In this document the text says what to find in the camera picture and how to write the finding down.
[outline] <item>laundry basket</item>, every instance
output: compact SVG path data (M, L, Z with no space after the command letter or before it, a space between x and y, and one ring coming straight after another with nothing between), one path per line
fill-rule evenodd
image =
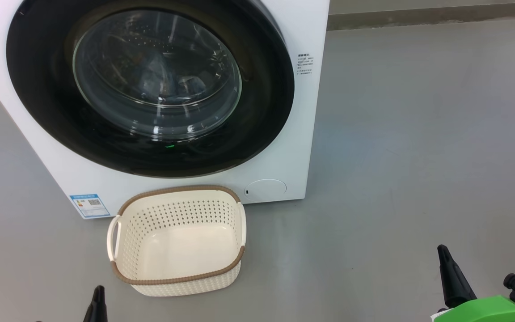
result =
M110 223L106 248L115 275L144 295L225 288L240 272L244 206L220 186L146 192L123 204Z

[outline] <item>brown baseboard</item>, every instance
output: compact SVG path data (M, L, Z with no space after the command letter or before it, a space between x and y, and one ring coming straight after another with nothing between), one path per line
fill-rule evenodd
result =
M330 14L327 31L515 18L515 3Z

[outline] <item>perforated basket wall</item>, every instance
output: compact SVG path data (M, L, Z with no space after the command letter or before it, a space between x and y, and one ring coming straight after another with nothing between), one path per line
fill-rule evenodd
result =
M112 251L114 227L120 224ZM141 247L147 236L188 225L225 225L235 234L237 257L226 267L199 275L140 280ZM245 250L245 211L237 195L225 187L194 186L140 194L128 200L109 227L109 257L115 275L148 296L178 296L224 288L233 283Z

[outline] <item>washing machine door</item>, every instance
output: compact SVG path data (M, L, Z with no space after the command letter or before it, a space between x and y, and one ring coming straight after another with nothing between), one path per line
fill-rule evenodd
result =
M276 138L294 97L282 36L255 0L27 0L7 59L45 131L138 175L239 165Z

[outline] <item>front-loading washing machine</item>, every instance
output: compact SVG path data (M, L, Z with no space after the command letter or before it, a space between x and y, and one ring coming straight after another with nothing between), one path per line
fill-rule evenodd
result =
M329 0L0 0L0 100L84 218L304 198Z

